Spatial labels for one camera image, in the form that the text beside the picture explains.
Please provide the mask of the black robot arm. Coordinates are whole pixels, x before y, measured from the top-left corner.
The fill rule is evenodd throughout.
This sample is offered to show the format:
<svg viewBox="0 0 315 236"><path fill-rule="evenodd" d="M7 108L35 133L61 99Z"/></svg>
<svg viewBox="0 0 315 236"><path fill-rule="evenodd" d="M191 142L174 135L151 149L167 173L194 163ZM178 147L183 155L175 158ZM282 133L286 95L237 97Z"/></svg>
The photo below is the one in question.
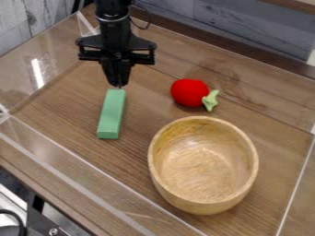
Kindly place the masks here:
<svg viewBox="0 0 315 236"><path fill-rule="evenodd" d="M135 65L155 64L155 42L133 33L134 0L95 0L101 33L77 40L78 57L102 65L109 83L118 88L130 82Z"/></svg>

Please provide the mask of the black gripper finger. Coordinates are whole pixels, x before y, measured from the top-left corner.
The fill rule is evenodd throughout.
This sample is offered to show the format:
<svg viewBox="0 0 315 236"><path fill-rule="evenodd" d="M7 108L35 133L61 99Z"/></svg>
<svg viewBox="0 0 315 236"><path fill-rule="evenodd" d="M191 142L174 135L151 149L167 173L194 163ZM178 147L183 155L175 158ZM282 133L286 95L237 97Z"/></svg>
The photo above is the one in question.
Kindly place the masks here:
<svg viewBox="0 0 315 236"><path fill-rule="evenodd" d="M119 86L121 87L125 87L129 85L133 67L134 67L134 64L130 60L122 60L119 62Z"/></svg>
<svg viewBox="0 0 315 236"><path fill-rule="evenodd" d="M119 66L115 60L109 58L102 59L103 72L107 77L109 83L114 87L119 87Z"/></svg>

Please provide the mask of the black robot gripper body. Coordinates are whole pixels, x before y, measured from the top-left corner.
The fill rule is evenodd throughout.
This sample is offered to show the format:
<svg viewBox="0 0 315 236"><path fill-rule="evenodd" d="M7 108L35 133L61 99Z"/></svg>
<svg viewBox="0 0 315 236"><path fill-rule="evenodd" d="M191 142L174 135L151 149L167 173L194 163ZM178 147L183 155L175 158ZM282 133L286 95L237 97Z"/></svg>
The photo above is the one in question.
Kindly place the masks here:
<svg viewBox="0 0 315 236"><path fill-rule="evenodd" d="M129 18L117 22L102 21L101 33L79 38L77 45L81 60L129 59L133 65L155 64L157 43L134 35Z"/></svg>

